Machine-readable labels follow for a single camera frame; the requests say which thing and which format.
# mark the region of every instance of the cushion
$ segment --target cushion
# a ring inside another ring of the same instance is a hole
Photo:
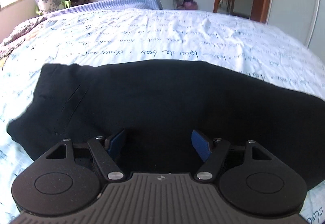
[[[43,14],[55,12],[64,9],[61,0],[35,0],[39,10]]]

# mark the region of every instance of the bed sheet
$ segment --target bed sheet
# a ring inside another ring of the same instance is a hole
[[[18,211],[11,184],[32,160],[6,133],[33,99],[45,63],[100,66],[148,59],[206,61],[325,99],[325,67],[281,30],[201,11],[106,10],[49,18],[0,73],[0,224]],[[322,223],[325,181],[309,191],[302,216]]]

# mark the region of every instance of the ribbed gray surface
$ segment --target ribbed gray surface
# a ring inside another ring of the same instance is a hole
[[[188,174],[134,173],[127,182],[109,184],[90,207],[65,217],[21,214],[13,224],[303,224],[299,215],[260,220],[228,206],[213,185]]]

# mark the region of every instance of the garment pocket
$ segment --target garment pocket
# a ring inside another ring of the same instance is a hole
[[[72,115],[76,111],[77,107],[79,106],[80,102],[86,95],[89,89],[89,85],[87,84],[86,80],[79,84],[76,90],[72,93],[69,97],[67,102],[65,103],[60,116],[56,121],[56,125],[54,127],[54,132],[56,134],[63,134],[66,127],[68,126]]]

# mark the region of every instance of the black pants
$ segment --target black pants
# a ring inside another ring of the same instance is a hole
[[[63,138],[121,128],[125,172],[191,172],[198,129],[233,145],[256,140],[312,188],[325,179],[325,102],[205,62],[150,60],[100,67],[44,65],[32,104],[8,133],[32,159]]]

